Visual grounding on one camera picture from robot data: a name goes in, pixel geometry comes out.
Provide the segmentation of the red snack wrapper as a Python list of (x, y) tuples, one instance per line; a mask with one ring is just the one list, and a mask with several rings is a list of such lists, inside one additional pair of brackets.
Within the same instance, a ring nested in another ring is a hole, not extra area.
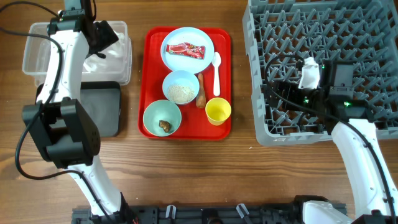
[(183, 55), (195, 59), (205, 58), (205, 46), (196, 46), (188, 42), (166, 46), (166, 52), (174, 55)]

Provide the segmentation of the white tissue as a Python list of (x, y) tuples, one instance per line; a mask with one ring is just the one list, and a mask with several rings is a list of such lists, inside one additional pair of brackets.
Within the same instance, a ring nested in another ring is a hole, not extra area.
[(83, 64), (83, 71), (88, 73), (95, 72), (114, 72), (121, 68), (124, 58), (125, 35), (121, 32), (115, 32), (119, 40), (104, 50), (106, 58), (100, 58), (97, 55), (91, 55)]

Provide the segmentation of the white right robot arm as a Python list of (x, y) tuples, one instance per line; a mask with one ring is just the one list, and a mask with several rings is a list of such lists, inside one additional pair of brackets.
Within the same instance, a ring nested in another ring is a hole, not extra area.
[(298, 60), (299, 83), (270, 81), (264, 77), (264, 94), (276, 107), (318, 116), (337, 146), (354, 196), (355, 219), (322, 199), (302, 203), (304, 223), (397, 223), (397, 187), (390, 175), (376, 136), (368, 103), (353, 93), (353, 62), (312, 58)]

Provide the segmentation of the carrot piece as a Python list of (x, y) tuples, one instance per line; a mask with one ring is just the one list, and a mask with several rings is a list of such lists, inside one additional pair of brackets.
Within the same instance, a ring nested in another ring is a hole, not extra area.
[(196, 97), (196, 106), (197, 106), (197, 108), (204, 109), (206, 106), (206, 95), (205, 95), (205, 89), (204, 89), (203, 74), (199, 73), (197, 75), (197, 78), (198, 78), (198, 82), (200, 85), (200, 89), (199, 89), (197, 97)]

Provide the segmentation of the brown food scrap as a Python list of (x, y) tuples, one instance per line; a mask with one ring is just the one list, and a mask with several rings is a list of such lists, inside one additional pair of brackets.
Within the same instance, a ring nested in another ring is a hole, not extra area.
[(172, 125), (168, 121), (160, 120), (159, 127), (162, 128), (165, 133), (169, 133)]

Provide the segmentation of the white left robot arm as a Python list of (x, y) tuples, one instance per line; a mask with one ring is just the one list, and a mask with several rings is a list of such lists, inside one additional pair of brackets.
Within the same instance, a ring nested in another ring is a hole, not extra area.
[(21, 137), (31, 135), (43, 160), (59, 169), (57, 175), (74, 179), (90, 203), (94, 223), (137, 223), (100, 161), (98, 128), (80, 103), (85, 60), (118, 37), (106, 21), (96, 21), (94, 1), (65, 1), (45, 39), (51, 42), (50, 64), (35, 104), (23, 109)]

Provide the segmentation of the mint green bowl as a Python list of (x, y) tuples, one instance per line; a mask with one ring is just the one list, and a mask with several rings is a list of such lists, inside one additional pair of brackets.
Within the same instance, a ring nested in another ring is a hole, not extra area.
[[(172, 127), (169, 133), (165, 133), (159, 127), (159, 121), (168, 121)], [(182, 122), (182, 113), (179, 107), (169, 100), (157, 100), (151, 103), (144, 111), (144, 127), (154, 136), (170, 136), (180, 127)]]

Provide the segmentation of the light blue rice bowl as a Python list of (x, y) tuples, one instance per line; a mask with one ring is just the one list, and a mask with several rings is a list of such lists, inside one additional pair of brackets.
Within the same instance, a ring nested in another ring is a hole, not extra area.
[(166, 99), (168, 99), (168, 100), (169, 100), (169, 98), (167, 96), (167, 89), (172, 84), (180, 84), (180, 85), (190, 86), (195, 91), (194, 99), (197, 97), (198, 91), (200, 89), (200, 85), (199, 85), (198, 78), (196, 75), (194, 75), (190, 72), (184, 71), (184, 70), (173, 71), (173, 72), (169, 73), (164, 78), (163, 83), (162, 83), (163, 94), (166, 97)]

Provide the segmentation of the cooked white rice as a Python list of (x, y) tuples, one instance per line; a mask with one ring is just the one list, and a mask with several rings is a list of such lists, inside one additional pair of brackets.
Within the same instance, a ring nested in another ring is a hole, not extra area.
[(172, 84), (167, 89), (167, 96), (170, 101), (182, 105), (194, 99), (195, 91), (190, 86)]

